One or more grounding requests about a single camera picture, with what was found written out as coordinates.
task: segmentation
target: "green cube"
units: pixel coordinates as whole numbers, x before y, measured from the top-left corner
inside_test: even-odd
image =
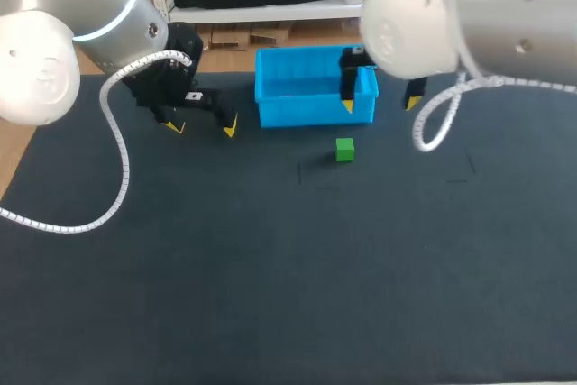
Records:
[[[353,162],[353,139],[336,139],[336,162]]]

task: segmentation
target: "blue plastic bin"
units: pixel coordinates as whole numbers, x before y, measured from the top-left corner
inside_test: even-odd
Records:
[[[369,124],[379,96],[373,69],[359,68],[354,110],[341,102],[343,49],[351,46],[259,50],[256,102],[263,128],[329,124]]]

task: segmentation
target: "white cable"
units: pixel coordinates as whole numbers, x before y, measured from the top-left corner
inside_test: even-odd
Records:
[[[19,225],[25,225],[27,227],[31,227],[32,229],[41,230],[43,232],[50,232],[54,234],[81,234],[84,232],[88,232],[94,230],[104,223],[106,223],[110,218],[113,217],[114,214],[120,209],[120,206],[124,202],[124,197],[126,196],[126,191],[128,190],[128,183],[130,180],[130,164],[128,161],[128,151],[126,150],[126,144],[124,143],[124,139],[122,134],[120,133],[120,129],[118,128],[118,124],[114,119],[112,111],[110,110],[110,106],[108,105],[108,94],[110,93],[110,89],[121,81],[124,77],[133,74],[134,71],[146,67],[158,60],[177,60],[178,62],[182,63],[183,65],[189,67],[192,64],[192,60],[184,53],[180,51],[174,50],[166,50],[160,51],[155,54],[151,54],[146,56],[142,59],[136,60],[135,62],[131,63],[130,65],[120,69],[116,73],[110,77],[104,85],[100,88],[100,107],[102,108],[102,112],[105,115],[106,121],[110,125],[116,142],[118,143],[118,149],[120,150],[120,158],[123,164],[123,181],[120,187],[120,191],[118,192],[118,196],[116,200],[103,214],[100,218],[92,223],[87,225],[79,225],[76,227],[66,227],[61,225],[47,225],[46,223],[40,223],[38,221],[31,220],[29,218],[20,216],[15,214],[14,212],[10,212],[6,209],[0,207],[0,216],[3,218],[7,218],[8,220],[14,221]]]
[[[484,84],[479,82],[477,79],[464,82],[463,77],[464,76],[459,77],[459,81],[455,86],[446,89],[445,91],[432,98],[428,103],[425,104],[425,106],[417,115],[415,123],[413,124],[413,143],[418,150],[422,152],[430,152],[435,150],[443,142],[444,138],[447,136],[449,130],[451,129],[451,125],[453,124],[453,120],[457,114],[457,110],[459,109],[459,104],[461,103],[462,94],[478,89],[480,87],[485,87]],[[538,80],[525,80],[523,78],[492,76],[487,78],[487,84],[488,87],[542,87],[577,94],[577,87],[575,86],[556,85]],[[425,130],[426,121],[438,106],[448,101],[449,99],[452,100],[451,105],[447,111],[446,116],[444,117],[441,128],[439,128],[439,132],[431,142],[425,143],[425,140],[423,139],[423,132]]]

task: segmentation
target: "dark blue mat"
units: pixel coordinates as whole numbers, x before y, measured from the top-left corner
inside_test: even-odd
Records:
[[[35,134],[3,206],[75,225],[114,201],[103,80]],[[0,221],[0,383],[577,379],[577,98],[477,92],[420,154],[398,80],[374,125],[268,131],[252,76],[200,82],[240,88],[235,140],[204,114],[178,136],[119,87],[119,214],[76,237]]]

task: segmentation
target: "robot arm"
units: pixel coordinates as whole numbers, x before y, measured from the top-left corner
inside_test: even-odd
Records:
[[[138,106],[181,133],[176,107],[211,112],[227,135],[235,111],[216,89],[194,81],[203,43],[194,27],[167,24],[149,0],[0,0],[0,117],[18,124],[61,118],[78,94],[76,44],[105,73],[164,50],[184,52],[188,66],[157,61],[124,78]]]
[[[576,0],[365,0],[371,58],[412,79],[468,70],[577,85]]]
[[[67,113],[79,87],[73,42],[111,74],[168,38],[149,0],[0,0],[0,117],[38,125]]]

